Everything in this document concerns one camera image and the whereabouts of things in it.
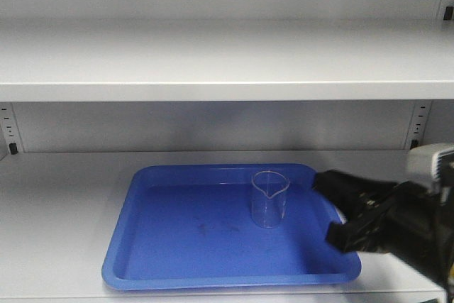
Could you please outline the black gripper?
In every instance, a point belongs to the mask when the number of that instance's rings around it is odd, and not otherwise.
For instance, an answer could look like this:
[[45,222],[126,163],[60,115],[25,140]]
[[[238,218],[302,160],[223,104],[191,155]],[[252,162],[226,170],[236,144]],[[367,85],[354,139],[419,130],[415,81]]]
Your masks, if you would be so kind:
[[418,272],[453,291],[453,190],[429,195],[414,182],[371,180],[328,170],[313,188],[338,210],[325,240],[342,253],[392,253]]

